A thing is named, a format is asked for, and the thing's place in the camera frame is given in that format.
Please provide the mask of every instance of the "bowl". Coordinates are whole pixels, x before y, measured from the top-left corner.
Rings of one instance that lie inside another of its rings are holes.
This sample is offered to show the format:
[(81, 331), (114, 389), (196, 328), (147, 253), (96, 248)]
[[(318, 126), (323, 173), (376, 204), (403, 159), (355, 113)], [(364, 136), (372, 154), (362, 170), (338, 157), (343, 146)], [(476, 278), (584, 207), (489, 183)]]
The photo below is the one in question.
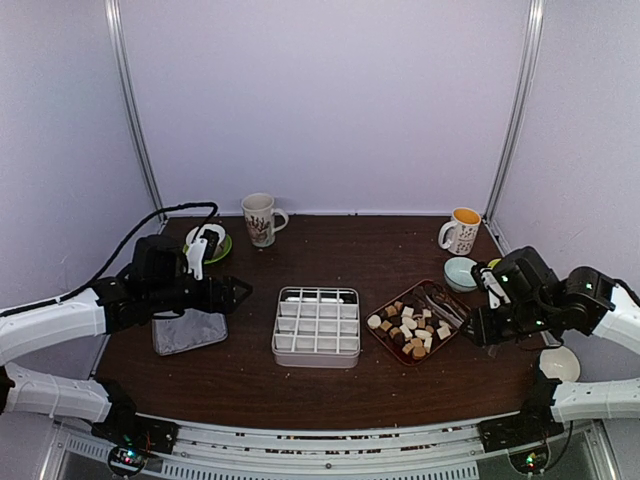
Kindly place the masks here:
[(473, 292), (478, 286), (471, 275), (471, 267), (476, 264), (467, 257), (454, 257), (444, 264), (444, 279), (451, 290), (458, 293)]
[(580, 362), (567, 347), (545, 350), (540, 354), (540, 370), (547, 378), (575, 382), (580, 377)]

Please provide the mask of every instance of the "ice cube tray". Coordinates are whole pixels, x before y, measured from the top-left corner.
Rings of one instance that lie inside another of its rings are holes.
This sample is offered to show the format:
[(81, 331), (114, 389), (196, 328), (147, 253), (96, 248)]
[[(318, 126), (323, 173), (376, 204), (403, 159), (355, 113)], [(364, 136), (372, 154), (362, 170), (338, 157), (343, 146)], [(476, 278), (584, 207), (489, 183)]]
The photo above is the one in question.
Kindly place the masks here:
[(350, 288), (285, 287), (271, 343), (287, 367), (351, 368), (360, 355), (360, 303)]

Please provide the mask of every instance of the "table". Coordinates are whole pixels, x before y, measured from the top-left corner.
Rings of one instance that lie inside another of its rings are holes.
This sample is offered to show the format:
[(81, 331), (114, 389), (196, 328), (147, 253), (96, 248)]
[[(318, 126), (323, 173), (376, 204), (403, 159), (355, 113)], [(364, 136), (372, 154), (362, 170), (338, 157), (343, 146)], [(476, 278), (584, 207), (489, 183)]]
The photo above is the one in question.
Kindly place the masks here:
[[(97, 376), (117, 380), (141, 413), (192, 422), (270, 429), (365, 429), (417, 426), (518, 410), (533, 383), (536, 354), (514, 344), (497, 358), (462, 336), (417, 367), (406, 367), (362, 329), (350, 370), (277, 365), (271, 334), (284, 286), (351, 287), (361, 316), (424, 278), (443, 282), (450, 254), (437, 245), (444, 217), (292, 216), (275, 245), (250, 245), (242, 218), (218, 219), (231, 234), (231, 256), (208, 267), (254, 286), (228, 318), (229, 338), (168, 357), (154, 351), (151, 326), (111, 337)], [(184, 239), (201, 221), (173, 218), (164, 233)], [(481, 228), (471, 253), (497, 257)], [(459, 295), (469, 305), (479, 292)]]

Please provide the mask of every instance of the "white mug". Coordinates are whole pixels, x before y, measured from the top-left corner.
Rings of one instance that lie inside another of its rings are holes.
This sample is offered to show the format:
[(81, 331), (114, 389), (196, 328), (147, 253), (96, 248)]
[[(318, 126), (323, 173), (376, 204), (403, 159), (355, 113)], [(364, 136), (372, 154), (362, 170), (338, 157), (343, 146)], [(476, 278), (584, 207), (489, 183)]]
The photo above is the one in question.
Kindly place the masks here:
[(456, 208), (451, 221), (440, 229), (438, 245), (454, 255), (468, 255), (478, 235), (481, 221), (478, 212), (470, 208)]
[[(273, 245), (276, 241), (276, 232), (289, 223), (289, 215), (284, 210), (273, 208), (275, 202), (275, 198), (266, 193), (254, 193), (242, 200), (249, 237), (256, 247), (264, 248)], [(279, 227), (274, 226), (275, 215), (280, 215), (284, 219), (284, 223)]]

